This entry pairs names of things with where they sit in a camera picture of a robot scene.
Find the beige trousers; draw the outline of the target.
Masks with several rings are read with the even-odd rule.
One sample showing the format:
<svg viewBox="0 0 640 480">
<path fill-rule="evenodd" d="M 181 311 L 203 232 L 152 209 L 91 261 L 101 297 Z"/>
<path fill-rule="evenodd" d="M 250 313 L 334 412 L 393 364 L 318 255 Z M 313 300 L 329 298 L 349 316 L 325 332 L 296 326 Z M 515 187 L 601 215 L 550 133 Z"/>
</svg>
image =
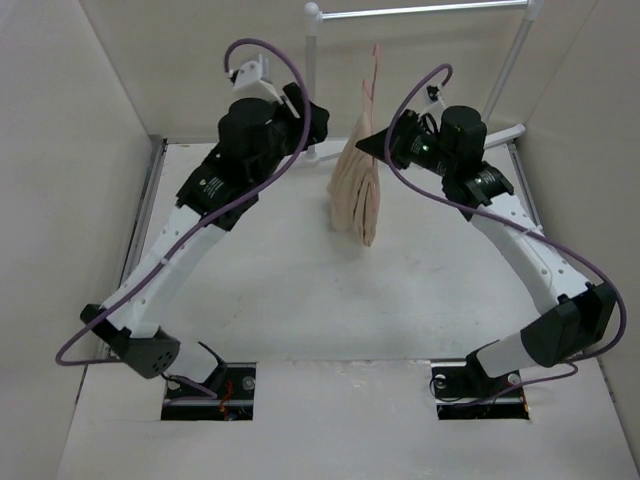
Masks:
<svg viewBox="0 0 640 480">
<path fill-rule="evenodd" d="M 372 135 L 369 115 L 362 113 L 342 149 L 327 186 L 330 223 L 338 232 L 355 235 L 367 247 L 373 244 L 380 207 L 380 180 L 375 158 L 356 144 Z"/>
</svg>

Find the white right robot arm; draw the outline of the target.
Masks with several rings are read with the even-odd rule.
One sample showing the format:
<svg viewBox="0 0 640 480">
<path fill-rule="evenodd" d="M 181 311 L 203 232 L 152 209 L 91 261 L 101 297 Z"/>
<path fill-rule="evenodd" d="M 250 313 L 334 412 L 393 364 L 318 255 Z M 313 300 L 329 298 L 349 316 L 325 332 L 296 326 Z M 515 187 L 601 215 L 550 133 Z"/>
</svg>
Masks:
<svg viewBox="0 0 640 480">
<path fill-rule="evenodd" d="M 439 122 L 406 110 L 394 126 L 356 143 L 389 166 L 415 164 L 438 175 L 447 204 L 495 246 L 539 313 L 519 332 L 468 355 L 464 384 L 479 396 L 515 370 L 552 367 L 600 341 L 616 303 L 609 282 L 594 284 L 545 242 L 513 185 L 485 161 L 486 135 L 476 110 L 451 106 Z"/>
</svg>

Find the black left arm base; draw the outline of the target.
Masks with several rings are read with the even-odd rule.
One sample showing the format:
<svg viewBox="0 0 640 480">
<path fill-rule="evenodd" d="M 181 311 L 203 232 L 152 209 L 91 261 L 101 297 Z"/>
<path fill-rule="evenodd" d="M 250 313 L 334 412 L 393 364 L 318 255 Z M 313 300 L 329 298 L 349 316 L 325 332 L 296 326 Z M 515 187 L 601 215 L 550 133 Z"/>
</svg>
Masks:
<svg viewBox="0 0 640 480">
<path fill-rule="evenodd" d="M 203 342 L 215 368 L 201 383 L 184 375 L 164 375 L 162 421 L 251 421 L 254 417 L 256 363 L 226 362 Z"/>
</svg>

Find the pink wire hanger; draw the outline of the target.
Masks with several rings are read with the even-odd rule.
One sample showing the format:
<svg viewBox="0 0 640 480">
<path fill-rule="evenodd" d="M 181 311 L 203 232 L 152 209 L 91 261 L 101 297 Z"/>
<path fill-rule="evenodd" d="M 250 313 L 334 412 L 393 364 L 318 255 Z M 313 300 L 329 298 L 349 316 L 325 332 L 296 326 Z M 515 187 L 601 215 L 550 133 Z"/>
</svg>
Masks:
<svg viewBox="0 0 640 480">
<path fill-rule="evenodd" d="M 375 93 L 376 82 L 379 70 L 379 44 L 376 43 L 372 48 L 372 73 L 370 79 L 362 80 L 363 107 L 368 117 L 369 126 L 374 127 L 374 111 L 375 111 Z"/>
</svg>

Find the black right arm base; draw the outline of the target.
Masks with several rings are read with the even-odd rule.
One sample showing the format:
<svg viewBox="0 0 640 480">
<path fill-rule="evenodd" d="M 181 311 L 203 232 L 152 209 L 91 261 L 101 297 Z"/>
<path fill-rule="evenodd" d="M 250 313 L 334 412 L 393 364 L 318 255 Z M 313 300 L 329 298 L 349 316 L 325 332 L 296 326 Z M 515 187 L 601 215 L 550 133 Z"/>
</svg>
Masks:
<svg viewBox="0 0 640 480">
<path fill-rule="evenodd" d="M 521 376 L 489 377 L 474 356 L 430 363 L 429 390 L 439 420 L 528 420 Z"/>
</svg>

